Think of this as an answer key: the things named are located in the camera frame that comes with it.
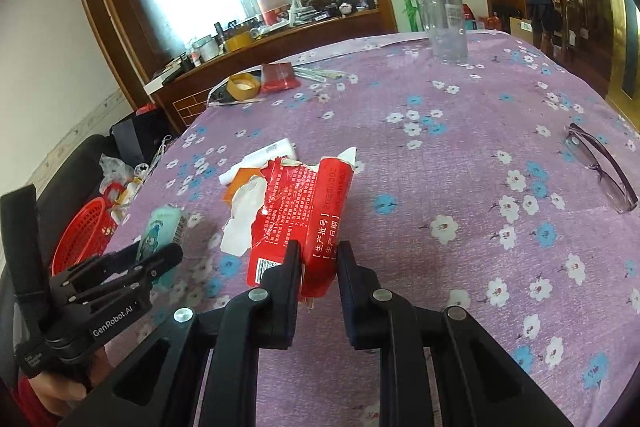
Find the person's left hand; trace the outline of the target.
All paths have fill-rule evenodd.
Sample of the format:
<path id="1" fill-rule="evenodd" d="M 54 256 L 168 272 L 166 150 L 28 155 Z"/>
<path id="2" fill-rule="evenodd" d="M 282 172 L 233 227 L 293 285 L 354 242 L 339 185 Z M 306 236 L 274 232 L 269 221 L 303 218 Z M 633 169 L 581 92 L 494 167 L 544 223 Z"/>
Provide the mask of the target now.
<path id="1" fill-rule="evenodd" d="M 96 350 L 88 369 L 91 387 L 101 384 L 112 368 L 105 349 Z M 27 416 L 35 412 L 47 412 L 51 417 L 64 417 L 72 411 L 72 404 L 82 401 L 87 395 L 85 385 L 48 372 L 42 372 L 34 378 L 23 378 L 18 385 L 20 403 Z"/>

